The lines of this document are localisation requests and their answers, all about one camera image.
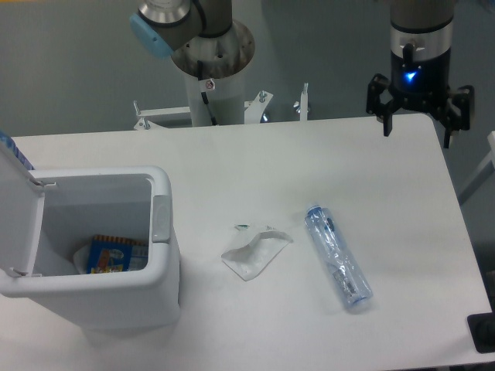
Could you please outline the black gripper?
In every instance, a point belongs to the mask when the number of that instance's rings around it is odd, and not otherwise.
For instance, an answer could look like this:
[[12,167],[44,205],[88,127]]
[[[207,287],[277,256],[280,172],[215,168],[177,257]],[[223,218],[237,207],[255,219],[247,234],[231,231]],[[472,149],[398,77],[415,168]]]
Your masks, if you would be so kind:
[[[405,110],[437,114],[444,127],[443,148],[449,148],[452,137],[469,131],[475,117],[475,88],[472,85],[449,90],[451,50],[431,60],[404,66],[401,57],[391,53],[391,85],[384,75],[375,74],[367,86],[366,112],[383,124],[384,136],[392,131],[394,103]],[[393,98],[387,103],[381,95],[388,91]]]

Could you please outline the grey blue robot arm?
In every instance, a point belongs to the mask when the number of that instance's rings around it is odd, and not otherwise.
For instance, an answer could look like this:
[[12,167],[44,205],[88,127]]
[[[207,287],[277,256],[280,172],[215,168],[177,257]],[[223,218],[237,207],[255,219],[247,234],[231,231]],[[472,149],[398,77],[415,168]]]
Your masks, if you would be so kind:
[[[454,11],[452,1],[391,2],[391,75],[372,77],[366,104],[385,135],[400,109],[431,115],[444,127],[446,138],[470,129],[475,90],[449,86]],[[233,18],[231,2],[143,1],[129,23],[150,54],[171,59],[192,80],[193,125],[244,123],[240,89],[221,87],[254,56],[252,34]]]

